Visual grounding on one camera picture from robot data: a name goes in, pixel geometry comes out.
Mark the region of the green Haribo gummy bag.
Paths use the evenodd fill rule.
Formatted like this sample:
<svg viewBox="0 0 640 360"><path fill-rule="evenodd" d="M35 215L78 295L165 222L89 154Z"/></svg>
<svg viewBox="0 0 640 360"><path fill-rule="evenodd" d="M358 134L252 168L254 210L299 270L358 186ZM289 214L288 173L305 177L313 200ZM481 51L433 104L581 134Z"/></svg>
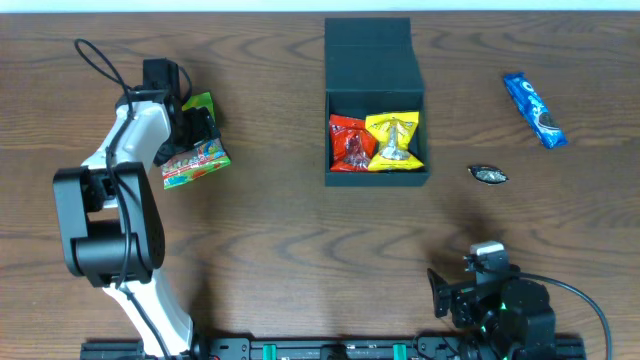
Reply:
<svg viewBox="0 0 640 360"><path fill-rule="evenodd" d="M204 115L209 134L191 150L175 155L161 166L164 189L185 185L231 164L222 142L210 92L192 96L182 107L185 115Z"/></svg>

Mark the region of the red Hacks candy bag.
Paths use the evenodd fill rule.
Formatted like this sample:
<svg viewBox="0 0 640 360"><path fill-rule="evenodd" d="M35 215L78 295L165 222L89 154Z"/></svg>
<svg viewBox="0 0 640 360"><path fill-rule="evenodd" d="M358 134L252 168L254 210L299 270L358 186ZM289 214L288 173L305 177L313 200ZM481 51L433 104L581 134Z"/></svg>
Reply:
<svg viewBox="0 0 640 360"><path fill-rule="evenodd" d="M368 172L377 140L366 130L365 121L332 114L329 119L332 145L331 172Z"/></svg>

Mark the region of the yellow Hacks candy bag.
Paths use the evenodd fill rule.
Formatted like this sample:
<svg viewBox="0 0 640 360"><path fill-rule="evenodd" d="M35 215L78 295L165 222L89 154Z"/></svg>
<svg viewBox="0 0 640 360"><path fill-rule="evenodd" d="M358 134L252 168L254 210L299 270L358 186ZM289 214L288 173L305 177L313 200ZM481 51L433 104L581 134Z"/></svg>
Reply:
<svg viewBox="0 0 640 360"><path fill-rule="evenodd" d="M409 171L422 168L423 162L409 151L418 124L418 112L367 115L365 128L378 141L378 151L370 160L368 170Z"/></svg>

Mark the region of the blue Oreo cookie pack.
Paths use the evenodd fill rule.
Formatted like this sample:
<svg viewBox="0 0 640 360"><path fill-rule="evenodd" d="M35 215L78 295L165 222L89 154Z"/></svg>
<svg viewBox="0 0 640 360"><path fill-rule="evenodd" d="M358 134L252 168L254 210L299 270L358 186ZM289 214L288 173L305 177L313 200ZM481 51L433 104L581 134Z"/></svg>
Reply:
<svg viewBox="0 0 640 360"><path fill-rule="evenodd" d="M564 132L555 123L549 108L524 73L507 74L503 82L519 113L545 148L553 149L568 144Z"/></svg>

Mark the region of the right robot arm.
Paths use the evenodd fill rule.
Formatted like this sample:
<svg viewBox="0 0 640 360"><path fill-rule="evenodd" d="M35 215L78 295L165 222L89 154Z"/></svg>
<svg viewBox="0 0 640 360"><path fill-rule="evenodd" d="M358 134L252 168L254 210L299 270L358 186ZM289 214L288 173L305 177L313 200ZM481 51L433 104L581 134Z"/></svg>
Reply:
<svg viewBox="0 0 640 360"><path fill-rule="evenodd" d="M449 315L471 333L458 343L461 359L549 360L558 355L555 313L545 286L505 272L478 271L450 284L428 271L434 314Z"/></svg>

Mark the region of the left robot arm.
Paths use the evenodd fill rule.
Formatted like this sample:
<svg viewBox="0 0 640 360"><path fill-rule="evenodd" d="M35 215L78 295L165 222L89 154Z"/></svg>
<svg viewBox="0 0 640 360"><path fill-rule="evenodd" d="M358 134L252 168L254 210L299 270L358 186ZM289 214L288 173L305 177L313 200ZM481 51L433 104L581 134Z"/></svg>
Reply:
<svg viewBox="0 0 640 360"><path fill-rule="evenodd" d="M168 90L139 90L115 107L115 123L80 166L53 179L64 261L125 311L140 340L89 341L83 359L210 359L161 269L165 234L148 180L152 166L217 142L208 93L186 102Z"/></svg>

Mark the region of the small black candy wrapper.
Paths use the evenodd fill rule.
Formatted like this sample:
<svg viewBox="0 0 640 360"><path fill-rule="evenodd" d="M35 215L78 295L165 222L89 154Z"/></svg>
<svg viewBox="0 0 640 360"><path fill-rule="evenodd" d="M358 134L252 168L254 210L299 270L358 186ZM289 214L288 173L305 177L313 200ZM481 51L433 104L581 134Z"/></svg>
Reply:
<svg viewBox="0 0 640 360"><path fill-rule="evenodd" d="M472 165L468 171L476 180L488 185L503 184L509 180L502 170L492 166Z"/></svg>

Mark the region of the dark green open box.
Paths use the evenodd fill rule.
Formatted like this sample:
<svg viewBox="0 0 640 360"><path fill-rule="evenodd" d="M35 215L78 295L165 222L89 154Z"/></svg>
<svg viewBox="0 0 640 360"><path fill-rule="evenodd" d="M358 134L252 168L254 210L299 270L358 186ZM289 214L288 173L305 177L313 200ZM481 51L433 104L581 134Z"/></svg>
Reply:
<svg viewBox="0 0 640 360"><path fill-rule="evenodd" d="M324 23L325 123L332 115L419 113L410 152L424 166L410 171L332 172L330 127L325 127L327 187L419 187L430 176L425 85L408 18L327 18Z"/></svg>

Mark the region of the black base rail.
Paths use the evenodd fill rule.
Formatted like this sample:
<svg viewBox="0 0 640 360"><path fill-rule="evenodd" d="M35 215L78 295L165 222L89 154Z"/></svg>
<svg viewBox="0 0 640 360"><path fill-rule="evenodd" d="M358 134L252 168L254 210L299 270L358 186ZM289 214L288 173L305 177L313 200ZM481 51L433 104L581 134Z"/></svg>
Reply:
<svg viewBox="0 0 640 360"><path fill-rule="evenodd" d="M556 340L555 355L499 355L489 345L478 340L456 337L419 337L409 339L369 340L270 340L250 341L246 338L218 338L208 346L209 355L172 355L171 359L211 360L451 360L451 359L587 359L580 339ZM79 359L164 359L146 354L142 341L87 342L82 344Z"/></svg>

